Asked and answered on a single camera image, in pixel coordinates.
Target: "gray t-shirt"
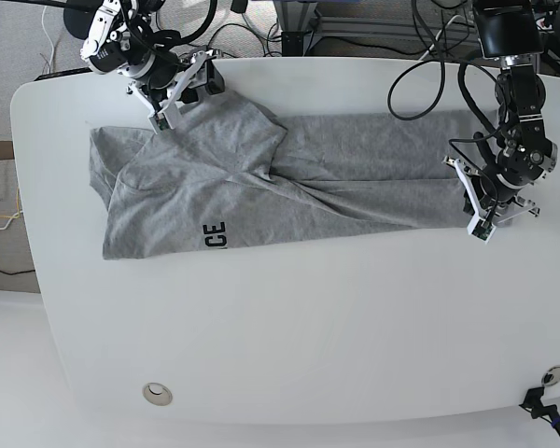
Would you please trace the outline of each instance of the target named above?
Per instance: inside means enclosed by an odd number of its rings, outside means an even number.
[[[161,134],[91,131],[105,259],[464,227],[464,188],[441,163],[470,112],[274,118],[235,92],[181,109]]]

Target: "floor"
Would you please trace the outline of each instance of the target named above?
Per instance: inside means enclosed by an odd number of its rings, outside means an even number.
[[[457,4],[458,0],[441,0],[445,5]],[[244,19],[230,12],[231,0],[219,0],[217,14],[210,31],[198,39],[198,44],[209,42],[212,33],[226,23],[245,24]],[[186,34],[196,29],[207,10],[207,0],[168,0],[160,14],[164,29],[178,29]],[[440,10],[429,0],[420,0],[419,9],[428,22],[440,23]],[[22,84],[36,79],[46,71],[46,59],[50,55],[49,41],[41,26],[44,8],[20,3],[0,2],[0,140],[10,140],[9,103],[13,93]],[[388,18],[410,21],[409,0],[362,0],[356,4],[326,3],[320,10],[327,16]],[[251,1],[247,19],[253,28],[266,35],[275,23],[275,11],[271,2]],[[58,8],[47,8],[44,23],[50,38],[56,44],[54,70],[62,71],[83,67],[79,58],[81,41],[74,39],[63,28],[63,13]],[[382,39],[374,41],[403,50],[419,50],[421,44],[412,41]],[[263,55],[260,42],[245,29],[230,26],[222,30],[214,47],[238,57]],[[178,48],[185,52],[189,47]],[[272,50],[278,50],[272,44]],[[315,48],[315,55],[401,57],[384,49],[354,47],[344,42],[326,40]],[[14,161],[0,161],[0,214],[11,215],[16,211],[17,180]],[[0,231],[0,269],[15,272],[33,269],[33,261],[27,242],[24,218],[15,219],[6,231]],[[33,273],[7,276],[0,273],[0,289],[39,292],[39,284]]]

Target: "white table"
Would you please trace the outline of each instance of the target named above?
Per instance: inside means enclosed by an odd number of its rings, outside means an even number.
[[[383,112],[409,62],[219,61],[227,87],[280,115]],[[427,105],[437,66],[397,90]],[[469,70],[480,106],[494,87]],[[329,424],[518,404],[560,364],[560,79],[545,77],[556,171],[542,208],[485,246],[464,230],[406,231],[103,261],[88,130],[148,128],[115,75],[27,84],[11,107],[37,276],[81,406],[182,421]],[[449,68],[441,109],[464,108]],[[149,404],[142,386],[174,400]],[[547,397],[560,396],[560,384]]]

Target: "white cable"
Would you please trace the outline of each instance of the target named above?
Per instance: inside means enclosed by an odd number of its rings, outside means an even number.
[[[49,56],[49,63],[48,63],[48,73],[52,73],[54,71],[54,53],[56,52],[56,48],[54,47],[54,42],[52,42],[51,37],[48,34],[48,31],[46,31],[46,25],[44,24],[44,18],[46,17],[46,10],[48,9],[48,7],[44,7],[44,10],[41,13],[41,28],[42,30],[44,30],[44,35],[46,35],[46,37],[48,38],[49,41],[49,45],[52,48],[52,53]]]
[[[444,26],[441,30],[438,31],[438,33],[436,34],[436,42],[439,42],[439,41],[440,41],[441,34],[442,34],[445,30],[447,30],[448,27],[449,27],[450,25],[452,25],[453,22],[454,22],[456,19],[462,19],[463,21],[465,21],[465,22],[467,23],[467,25],[469,25],[469,23],[470,23],[470,21],[469,21],[468,19],[464,18],[464,17],[461,16],[460,14],[456,14],[455,16],[453,16],[453,17],[448,21],[448,23],[446,23],[446,26]],[[429,54],[431,51],[433,51],[433,49],[434,49],[435,47],[436,47],[435,45],[431,44],[431,47],[429,47],[429,50],[426,51],[425,53],[423,53],[423,56],[421,56],[421,57],[419,58],[419,61],[423,61],[423,60],[428,56],[428,54]]]
[[[12,221],[14,221],[15,219],[19,219],[22,215],[22,210],[20,210],[20,212],[15,213],[5,224],[4,227],[0,227],[0,231],[5,231],[6,229],[8,229],[8,226],[10,226],[10,223]]]

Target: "t-shirt sleeve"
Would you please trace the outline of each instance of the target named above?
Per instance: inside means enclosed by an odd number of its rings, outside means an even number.
[[[90,131],[90,185],[107,209],[122,168],[154,135],[152,131],[104,127]]]

